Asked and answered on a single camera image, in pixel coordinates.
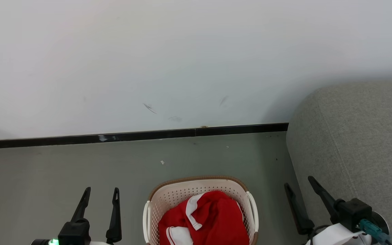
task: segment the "scuff mark on wall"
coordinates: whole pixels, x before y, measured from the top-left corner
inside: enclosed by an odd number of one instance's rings
[[[143,103],[145,105],[146,108],[148,108],[148,110],[150,110],[151,112],[157,114],[156,112],[154,112],[154,109],[152,109],[152,107],[150,107],[149,105]]]
[[[223,99],[220,100],[219,106],[221,106],[227,99],[229,96],[224,96]]]
[[[99,136],[99,140],[104,142],[107,141],[107,138],[104,135],[98,135]]]

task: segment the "gray sofa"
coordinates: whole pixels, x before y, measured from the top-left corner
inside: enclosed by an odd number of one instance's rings
[[[335,198],[357,197],[389,224],[392,238],[392,82],[321,88],[297,108],[287,132],[306,210],[315,225],[330,224],[307,177]]]

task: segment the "laundry basket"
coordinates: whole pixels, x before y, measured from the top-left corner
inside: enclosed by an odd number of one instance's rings
[[[235,199],[244,215],[249,244],[258,240],[258,210],[252,194],[238,179],[229,176],[202,176],[171,180],[157,186],[143,210],[143,235],[146,244],[159,245],[158,222],[171,208],[189,197],[207,191],[222,191]]]

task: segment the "gray floor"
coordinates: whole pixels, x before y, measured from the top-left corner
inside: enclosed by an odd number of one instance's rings
[[[85,213],[90,235],[105,241],[116,186],[123,235],[118,244],[142,245],[149,192],[163,181],[212,174],[237,177],[254,195],[258,244],[304,242],[283,190],[289,182],[299,193],[285,132],[271,132],[0,149],[0,244],[55,238],[87,186],[92,187]]]

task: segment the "red cloth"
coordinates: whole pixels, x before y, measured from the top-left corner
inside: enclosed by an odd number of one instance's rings
[[[167,237],[169,227],[187,227],[194,245],[249,245],[243,213],[235,200],[221,191],[206,192],[191,198],[193,200],[183,201],[161,218],[158,223],[160,245],[176,245]]]

